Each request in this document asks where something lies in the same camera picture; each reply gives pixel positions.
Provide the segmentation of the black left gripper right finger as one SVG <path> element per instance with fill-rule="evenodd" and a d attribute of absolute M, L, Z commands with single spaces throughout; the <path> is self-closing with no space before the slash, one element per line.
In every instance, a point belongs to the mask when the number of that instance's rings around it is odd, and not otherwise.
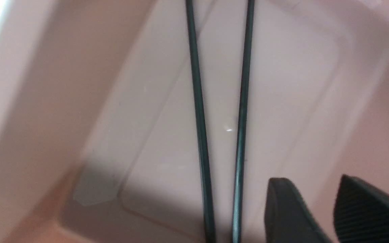
<path fill-rule="evenodd" d="M 342 175 L 333 223 L 341 243 L 389 243 L 389 194 L 358 177 Z"/>

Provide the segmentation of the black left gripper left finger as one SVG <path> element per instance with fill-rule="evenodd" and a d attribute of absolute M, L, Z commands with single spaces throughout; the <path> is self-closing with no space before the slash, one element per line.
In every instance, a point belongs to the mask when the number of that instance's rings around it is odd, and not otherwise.
<path fill-rule="evenodd" d="M 267 243 L 330 243 L 297 187 L 287 178 L 268 181 L 264 228 Z"/>

